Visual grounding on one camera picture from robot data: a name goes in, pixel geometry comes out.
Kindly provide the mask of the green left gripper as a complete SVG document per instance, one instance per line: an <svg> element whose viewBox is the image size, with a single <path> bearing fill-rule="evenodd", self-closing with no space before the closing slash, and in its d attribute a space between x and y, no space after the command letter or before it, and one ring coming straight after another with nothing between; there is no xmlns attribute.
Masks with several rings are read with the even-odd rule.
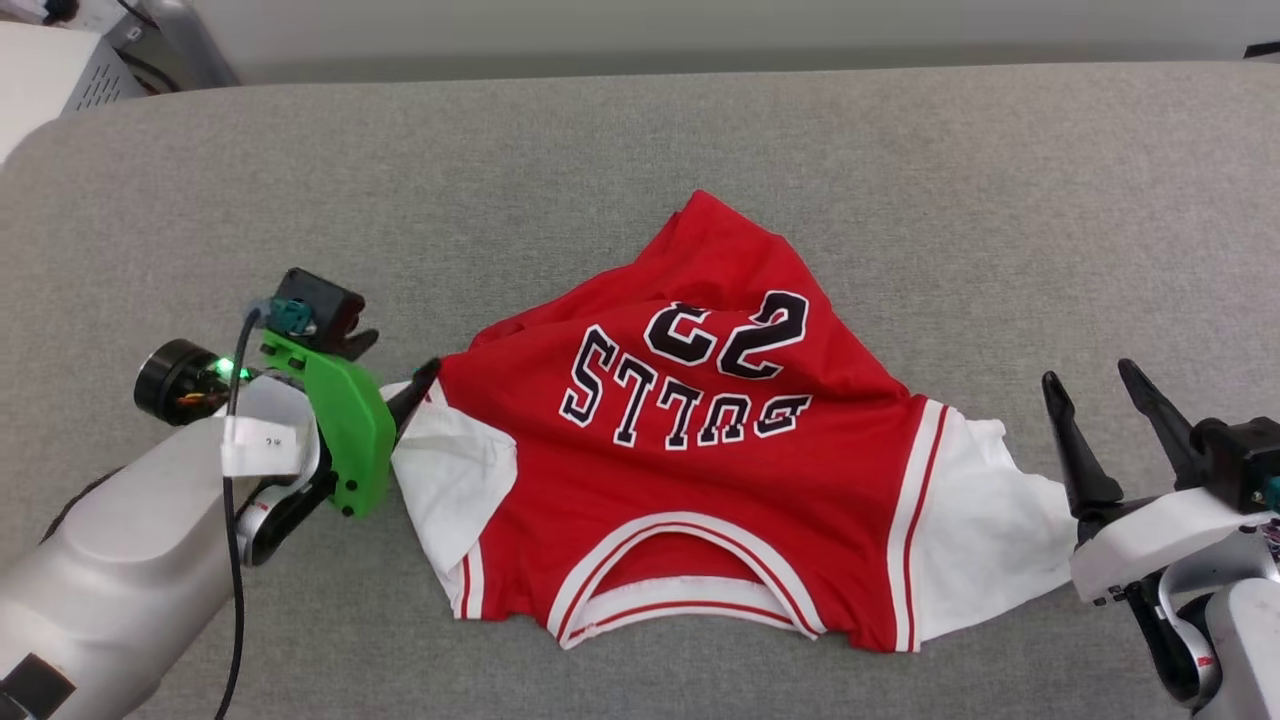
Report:
<svg viewBox="0 0 1280 720"><path fill-rule="evenodd" d="M372 375L355 364L378 340L379 331L349 334L338 356L273 331L262 333L265 363L302 384L315 415L320 460L312 483L321 488L321 498L349 518L366 518L385 497L394 442L428 398L442 366L433 357L385 404Z"/></svg>

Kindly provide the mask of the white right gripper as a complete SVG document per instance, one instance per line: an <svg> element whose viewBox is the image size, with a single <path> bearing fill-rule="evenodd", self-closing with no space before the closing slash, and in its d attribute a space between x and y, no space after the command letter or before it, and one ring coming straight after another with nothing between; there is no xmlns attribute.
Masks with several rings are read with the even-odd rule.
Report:
<svg viewBox="0 0 1280 720"><path fill-rule="evenodd" d="M1085 603L1110 597L1111 589L1206 550L1242 527L1261 524L1260 512L1240 512L1208 489L1198 488L1206 482L1206 461L1192 443L1193 425L1138 364L1123 357L1117 373L1170 462L1176 492L1152 498L1112 521L1123 510L1123 489L1085 441L1076 424L1075 405L1059 375L1055 372L1042 375L1069 511L1078 521L1111 521L1070 557L1071 583Z"/></svg>

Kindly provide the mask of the red basketball jersey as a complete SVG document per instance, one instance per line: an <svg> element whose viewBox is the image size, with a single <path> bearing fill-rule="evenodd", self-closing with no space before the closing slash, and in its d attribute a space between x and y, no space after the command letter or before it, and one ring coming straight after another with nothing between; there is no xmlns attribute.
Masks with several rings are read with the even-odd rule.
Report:
<svg viewBox="0 0 1280 720"><path fill-rule="evenodd" d="M1005 436L895 379L783 237L696 191L632 263L444 357L392 466L460 620L916 652L1070 579L1065 489Z"/></svg>

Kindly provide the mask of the white paper label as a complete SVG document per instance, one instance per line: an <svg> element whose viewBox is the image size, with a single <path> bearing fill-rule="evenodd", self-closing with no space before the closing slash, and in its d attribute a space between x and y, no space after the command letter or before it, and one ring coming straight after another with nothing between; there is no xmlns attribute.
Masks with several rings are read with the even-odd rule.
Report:
<svg viewBox="0 0 1280 720"><path fill-rule="evenodd" d="M308 424L280 424L255 416L225 416L220 469L227 478L297 477L308 452Z"/></svg>

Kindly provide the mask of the grey fabric sofa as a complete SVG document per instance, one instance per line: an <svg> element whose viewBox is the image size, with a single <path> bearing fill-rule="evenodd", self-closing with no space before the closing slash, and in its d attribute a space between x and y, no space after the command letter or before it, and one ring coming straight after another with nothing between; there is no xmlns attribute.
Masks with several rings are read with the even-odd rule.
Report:
<svg viewBox="0 0 1280 720"><path fill-rule="evenodd" d="M160 345L225 352L303 266L384 382L630 261L694 190L804 256L911 389L1059 473L1055 370L1130 496L1169 465L1117 378L1280 420L1280 65L1140 63L223 88L33 132L0 167L0 569L169 429ZM1062 589L920 653L672 618L564 652L451 616L389 495L246 577L234 720L1185 720L1124 607Z"/></svg>

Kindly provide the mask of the white vented metal case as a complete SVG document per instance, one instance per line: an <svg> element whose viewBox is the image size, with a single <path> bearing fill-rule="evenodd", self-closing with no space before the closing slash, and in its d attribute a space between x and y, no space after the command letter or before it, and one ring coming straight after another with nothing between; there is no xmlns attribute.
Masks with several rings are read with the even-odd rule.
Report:
<svg viewBox="0 0 1280 720"><path fill-rule="evenodd" d="M131 68L101 36L0 22L0 167L51 120L145 96Z"/></svg>

